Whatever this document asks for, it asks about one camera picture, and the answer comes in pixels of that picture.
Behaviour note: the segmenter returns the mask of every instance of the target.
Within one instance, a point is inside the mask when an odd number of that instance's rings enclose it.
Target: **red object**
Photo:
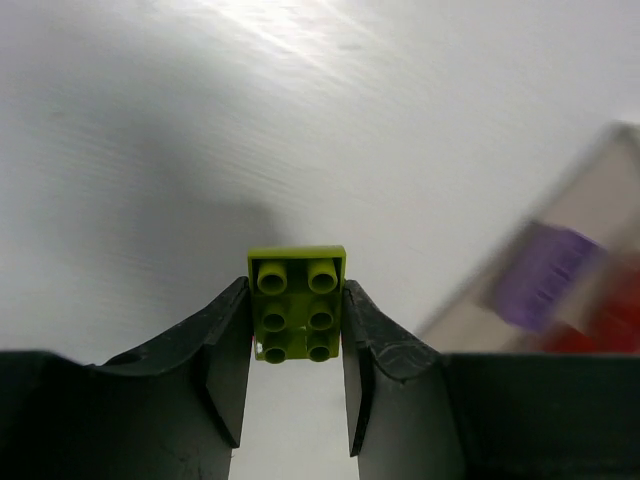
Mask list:
[[[555,328],[542,341],[540,348],[548,353],[595,353],[596,342],[566,323]]]
[[[640,256],[622,259],[589,326],[603,352],[640,353]]]
[[[590,333],[601,352],[640,352],[640,328],[608,312],[602,312],[591,324]]]

